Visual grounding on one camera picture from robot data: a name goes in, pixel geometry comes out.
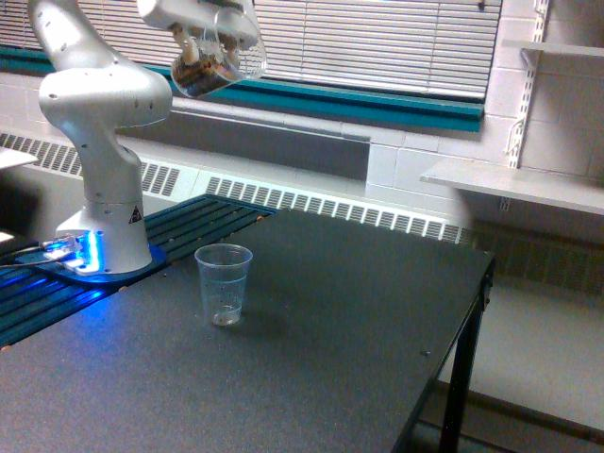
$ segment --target radiator vent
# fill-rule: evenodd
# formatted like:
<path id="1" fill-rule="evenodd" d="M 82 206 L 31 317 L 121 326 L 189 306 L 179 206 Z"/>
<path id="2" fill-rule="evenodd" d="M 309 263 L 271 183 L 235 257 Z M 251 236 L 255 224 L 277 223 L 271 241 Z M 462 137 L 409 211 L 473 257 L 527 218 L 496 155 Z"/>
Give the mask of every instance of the radiator vent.
<path id="1" fill-rule="evenodd" d="M 0 133 L 0 146 L 28 153 L 36 157 L 38 160 L 31 164 L 31 166 L 39 170 L 75 177 L 82 176 L 82 164 L 79 160 L 79 155 L 73 147 L 8 133 Z M 190 173 L 194 173 L 194 177 L 189 178 L 192 186 L 198 171 L 194 169 L 188 170 Z M 180 166 L 143 160 L 141 165 L 143 193 L 160 195 L 172 199 L 182 172 L 183 169 Z M 189 193 L 186 193 L 182 199 L 186 199 L 188 196 Z"/>
<path id="2" fill-rule="evenodd" d="M 591 248 L 554 241 L 523 240 L 517 237 L 517 233 L 506 234 L 499 230 L 470 230 L 453 225 L 446 219 L 417 212 L 386 210 L 370 203 L 356 203 L 341 197 L 237 179 L 213 174 L 209 179 L 206 177 L 206 185 L 201 192 L 254 202 L 272 209 L 303 210 L 435 241 L 492 250 L 497 257 L 498 275 L 526 278 L 594 295 L 602 295 L 604 291 L 604 252 Z"/>

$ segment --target clear plastic cup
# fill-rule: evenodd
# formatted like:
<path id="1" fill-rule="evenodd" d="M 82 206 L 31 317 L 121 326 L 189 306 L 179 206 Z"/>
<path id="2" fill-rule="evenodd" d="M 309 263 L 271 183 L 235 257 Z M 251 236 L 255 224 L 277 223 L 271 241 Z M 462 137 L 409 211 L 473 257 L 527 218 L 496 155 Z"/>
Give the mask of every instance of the clear plastic cup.
<path id="1" fill-rule="evenodd" d="M 223 327 L 241 319 L 252 258 L 248 249 L 230 243 L 207 245 L 195 252 L 206 323 Z"/>
<path id="2" fill-rule="evenodd" d="M 188 97 L 199 98 L 233 83 L 259 78 L 266 70 L 266 48 L 258 23 L 239 3 L 232 5 L 238 8 L 218 10 L 214 27 L 189 29 L 193 40 L 186 45 L 194 52 L 185 52 L 172 63 L 172 79 Z M 189 61 L 195 54 L 198 57 Z"/>

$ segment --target white shelf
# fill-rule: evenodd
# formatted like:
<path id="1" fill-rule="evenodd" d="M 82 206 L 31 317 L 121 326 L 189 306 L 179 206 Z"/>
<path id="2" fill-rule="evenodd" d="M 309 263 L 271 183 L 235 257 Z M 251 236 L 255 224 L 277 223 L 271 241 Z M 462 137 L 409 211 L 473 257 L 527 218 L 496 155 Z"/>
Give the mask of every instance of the white shelf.
<path id="1" fill-rule="evenodd" d="M 474 160 L 445 159 L 422 181 L 568 210 L 604 215 L 604 182 L 535 170 L 514 170 Z"/>
<path id="2" fill-rule="evenodd" d="M 0 146 L 0 170 L 33 163 L 37 159 L 27 153 L 14 151 Z"/>
<path id="3" fill-rule="evenodd" d="M 503 40 L 503 45 L 505 47 L 516 47 L 523 50 L 539 51 L 554 55 L 604 58 L 604 48 L 601 47 L 515 40 Z"/>

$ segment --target windowsill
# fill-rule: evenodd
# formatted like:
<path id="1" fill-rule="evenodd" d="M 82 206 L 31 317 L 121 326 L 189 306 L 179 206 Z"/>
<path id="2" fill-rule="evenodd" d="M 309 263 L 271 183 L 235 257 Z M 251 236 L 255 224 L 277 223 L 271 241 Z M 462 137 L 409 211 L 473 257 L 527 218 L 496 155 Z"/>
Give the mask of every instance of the windowsill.
<path id="1" fill-rule="evenodd" d="M 150 66 L 170 79 L 170 70 Z M 0 47 L 0 70 L 48 74 L 54 71 L 44 52 Z M 422 97 L 315 87 L 274 80 L 245 81 L 208 96 L 208 100 L 381 126 L 419 126 L 479 132 L 482 104 Z"/>

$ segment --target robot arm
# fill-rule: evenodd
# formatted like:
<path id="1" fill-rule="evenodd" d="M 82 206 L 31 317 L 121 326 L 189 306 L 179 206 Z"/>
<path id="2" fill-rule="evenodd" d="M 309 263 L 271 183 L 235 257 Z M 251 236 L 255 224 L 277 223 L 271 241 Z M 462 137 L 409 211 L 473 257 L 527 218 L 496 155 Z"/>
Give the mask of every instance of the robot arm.
<path id="1" fill-rule="evenodd" d="M 117 142 L 115 129 L 166 118 L 170 86 L 107 45 L 76 0 L 30 0 L 28 7 L 36 36 L 57 69 L 40 86 L 40 107 L 73 142 L 84 176 L 85 206 L 57 235 L 90 237 L 93 257 L 65 265 L 83 275 L 143 268 L 151 255 L 140 221 L 141 162 Z"/>
<path id="2" fill-rule="evenodd" d="M 266 53 L 251 0 L 138 4 L 145 21 L 172 30 L 183 49 L 172 74 L 185 94 L 198 97 L 263 72 Z M 111 48 L 76 0 L 29 0 L 28 12 L 57 69 L 40 86 L 42 112 L 74 143 L 84 176 L 86 204 L 57 233 L 88 238 L 88 252 L 64 264 L 82 275 L 139 270 L 151 262 L 141 162 L 117 142 L 115 130 L 165 119 L 172 106 L 170 86 Z"/>

